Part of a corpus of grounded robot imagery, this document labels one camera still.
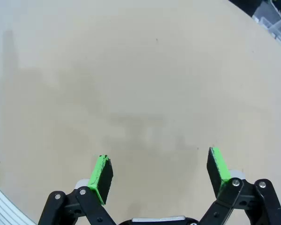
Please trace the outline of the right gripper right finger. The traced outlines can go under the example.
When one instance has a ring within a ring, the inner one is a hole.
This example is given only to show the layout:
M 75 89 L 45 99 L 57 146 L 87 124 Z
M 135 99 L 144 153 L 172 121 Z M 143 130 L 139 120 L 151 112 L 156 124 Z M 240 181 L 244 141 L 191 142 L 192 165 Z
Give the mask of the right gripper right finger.
M 207 171 L 216 200 L 200 225 L 224 225 L 233 210 L 244 210 L 252 225 L 281 225 L 281 204 L 272 182 L 232 177 L 219 148 L 209 148 Z

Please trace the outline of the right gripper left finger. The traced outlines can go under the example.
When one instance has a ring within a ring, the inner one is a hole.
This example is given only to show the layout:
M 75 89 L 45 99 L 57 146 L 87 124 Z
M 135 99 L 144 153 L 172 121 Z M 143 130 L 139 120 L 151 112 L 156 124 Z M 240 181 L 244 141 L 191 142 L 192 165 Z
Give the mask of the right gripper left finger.
M 100 155 L 86 185 L 71 193 L 53 191 L 44 205 L 39 225 L 74 225 L 78 218 L 86 217 L 91 225 L 114 225 L 105 210 L 113 169 L 108 155 Z

